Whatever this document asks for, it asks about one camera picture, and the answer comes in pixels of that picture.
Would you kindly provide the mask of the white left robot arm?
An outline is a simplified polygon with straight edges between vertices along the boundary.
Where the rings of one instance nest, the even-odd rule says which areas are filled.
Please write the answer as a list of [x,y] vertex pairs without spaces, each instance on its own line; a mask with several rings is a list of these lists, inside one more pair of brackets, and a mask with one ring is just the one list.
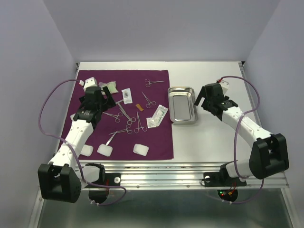
[[105,184],[103,165],[88,163],[78,172],[78,157],[90,135],[101,120],[101,114],[115,107],[107,87],[90,86],[80,99],[81,105],[65,139],[54,157],[38,169],[41,195],[44,199],[75,203],[81,190],[90,183],[95,187]]

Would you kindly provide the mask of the curved forceps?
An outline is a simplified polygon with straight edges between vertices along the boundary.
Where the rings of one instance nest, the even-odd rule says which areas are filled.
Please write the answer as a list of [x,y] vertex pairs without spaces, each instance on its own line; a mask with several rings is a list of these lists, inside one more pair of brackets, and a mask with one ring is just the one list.
[[145,79],[145,82],[146,82],[146,87],[150,87],[152,84],[155,84],[155,83],[162,83],[164,82],[163,80],[160,80],[160,81],[151,81],[149,79]]

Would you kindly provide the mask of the steel scalpel handle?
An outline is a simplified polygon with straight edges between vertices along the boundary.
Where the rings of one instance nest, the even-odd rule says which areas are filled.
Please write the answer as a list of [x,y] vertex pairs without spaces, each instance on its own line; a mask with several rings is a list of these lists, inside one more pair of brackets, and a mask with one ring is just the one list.
[[112,141],[112,139],[114,138],[114,136],[118,133],[118,131],[114,132],[113,134],[111,134],[110,139],[107,141],[106,146],[108,146],[110,144],[110,142]]

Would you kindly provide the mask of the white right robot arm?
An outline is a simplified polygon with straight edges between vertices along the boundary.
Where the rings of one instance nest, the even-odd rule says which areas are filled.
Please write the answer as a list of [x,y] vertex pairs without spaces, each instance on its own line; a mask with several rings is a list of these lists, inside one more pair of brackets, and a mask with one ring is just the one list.
[[224,94],[221,83],[203,86],[195,101],[202,108],[216,116],[220,121],[235,130],[235,136],[241,136],[251,148],[248,160],[221,165],[217,172],[204,174],[202,185],[205,187],[225,187],[230,184],[246,185],[246,178],[253,176],[259,180],[289,169],[286,138],[273,134],[245,115],[237,103]]

